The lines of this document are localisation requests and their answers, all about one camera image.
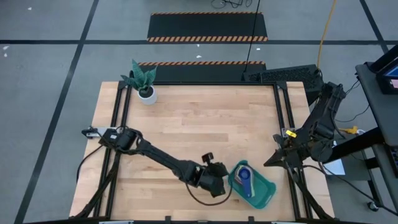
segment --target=black and orange striped mat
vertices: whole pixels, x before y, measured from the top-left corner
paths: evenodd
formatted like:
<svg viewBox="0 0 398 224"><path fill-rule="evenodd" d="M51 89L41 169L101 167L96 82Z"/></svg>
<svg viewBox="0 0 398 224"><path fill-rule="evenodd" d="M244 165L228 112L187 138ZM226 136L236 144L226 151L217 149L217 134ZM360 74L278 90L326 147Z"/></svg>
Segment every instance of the black and orange striped mat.
<svg viewBox="0 0 398 224"><path fill-rule="evenodd" d="M150 16L147 41L247 43L266 41L261 12L156 12Z"/></svg>
<svg viewBox="0 0 398 224"><path fill-rule="evenodd" d="M143 71L157 67L156 82L240 82L245 61L236 62L141 62ZM249 61L248 72L266 69L265 62Z"/></svg>

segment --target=yellow clamp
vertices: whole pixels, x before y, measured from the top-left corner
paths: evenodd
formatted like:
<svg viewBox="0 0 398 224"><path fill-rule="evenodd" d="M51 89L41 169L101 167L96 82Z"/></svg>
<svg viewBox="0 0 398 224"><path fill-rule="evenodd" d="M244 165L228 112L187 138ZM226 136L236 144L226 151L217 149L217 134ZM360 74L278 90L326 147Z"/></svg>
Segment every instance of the yellow clamp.
<svg viewBox="0 0 398 224"><path fill-rule="evenodd" d="M358 131L358 127L357 126L353 126L353 128L339 128L340 131L344 131L348 134L356 134L356 132Z"/></svg>
<svg viewBox="0 0 398 224"><path fill-rule="evenodd" d="M294 133L293 131L286 130L286 134L287 134L288 136L290 136L290 137L293 137L293 138L296 138L296 137L297 137L296 133Z"/></svg>

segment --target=wooden tabletop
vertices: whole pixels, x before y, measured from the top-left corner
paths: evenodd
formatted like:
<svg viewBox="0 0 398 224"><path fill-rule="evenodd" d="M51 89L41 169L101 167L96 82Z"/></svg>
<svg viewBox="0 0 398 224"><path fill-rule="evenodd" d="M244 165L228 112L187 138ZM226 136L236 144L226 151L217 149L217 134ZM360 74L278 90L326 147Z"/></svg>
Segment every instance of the wooden tabletop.
<svg viewBox="0 0 398 224"><path fill-rule="evenodd" d="M117 82L103 82L93 118L94 127L109 126L117 92ZM287 173L280 167L264 167L277 144L272 135L280 133L272 86L156 86L157 103L145 106L133 90L127 125L138 129L155 147L177 159L201 163L201 156L214 154L214 161L231 170L247 160L266 179L277 186L266 208L257 210L236 192L222 205L206 207L188 194L166 167L147 157L123 155L111 218L115 220L213 220L256 221L294 220ZM302 83L288 83L295 125L300 127L309 115ZM283 95L280 93L285 125L288 126ZM120 124L124 96L121 100ZM99 139L88 140L85 156L98 147ZM100 179L104 150L91 156L82 166L70 215L76 215L95 193ZM316 164L308 158L306 164ZM305 170L307 186L317 202L333 216L325 176ZM201 201L219 202L202 189L191 187ZM302 217L305 212L300 199ZM104 215L106 200L101 214Z"/></svg>

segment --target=gray floor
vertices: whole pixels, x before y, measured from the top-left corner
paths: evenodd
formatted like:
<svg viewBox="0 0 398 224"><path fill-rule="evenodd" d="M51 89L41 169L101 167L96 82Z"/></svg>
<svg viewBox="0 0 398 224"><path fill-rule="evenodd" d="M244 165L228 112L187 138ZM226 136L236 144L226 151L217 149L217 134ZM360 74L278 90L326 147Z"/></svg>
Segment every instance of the gray floor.
<svg viewBox="0 0 398 224"><path fill-rule="evenodd" d="M385 40L398 40L395 0L366 0ZM1 40L79 40L93 0L0 0ZM246 9L255 11L257 1ZM270 40L320 40L332 0L263 0ZM152 12L216 11L210 0L99 0L87 39L145 40ZM377 40L359 0L338 1L326 40ZM13 223L55 105L67 77L77 45L0 44L0 217ZM60 114L49 151L25 222L67 218L75 192L75 172L86 140L80 134L92 120L100 84L127 74L137 61L245 60L243 44L85 45ZM264 60L267 68L316 63L317 45L253 45L250 60ZM349 88L355 81L354 66L383 54L380 45L325 45L320 68L325 81ZM353 90L342 102L337 119L351 119L368 103L362 89ZM371 110L341 127L376 126ZM374 175L382 183L378 170ZM366 182L354 182L370 194ZM342 220L394 223L396 217L369 211L367 200L344 183L328 179L333 208ZM387 190L380 186L387 206Z"/></svg>

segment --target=teal plastic bowl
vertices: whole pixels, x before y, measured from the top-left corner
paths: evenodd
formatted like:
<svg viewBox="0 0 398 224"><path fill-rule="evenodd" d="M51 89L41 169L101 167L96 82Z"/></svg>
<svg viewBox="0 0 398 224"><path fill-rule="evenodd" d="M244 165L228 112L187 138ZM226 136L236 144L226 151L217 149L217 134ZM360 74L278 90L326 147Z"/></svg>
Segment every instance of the teal plastic bowl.
<svg viewBox="0 0 398 224"><path fill-rule="evenodd" d="M248 166L253 170L254 197L245 197L243 186L235 180L235 171L239 165ZM276 184L265 179L260 173L253 169L253 167L249 166L248 162L245 160L236 164L231 173L229 173L228 183L229 185L233 183L232 188L234 191L236 191L243 199L245 199L245 201L247 201L256 209L265 208L276 191Z"/></svg>

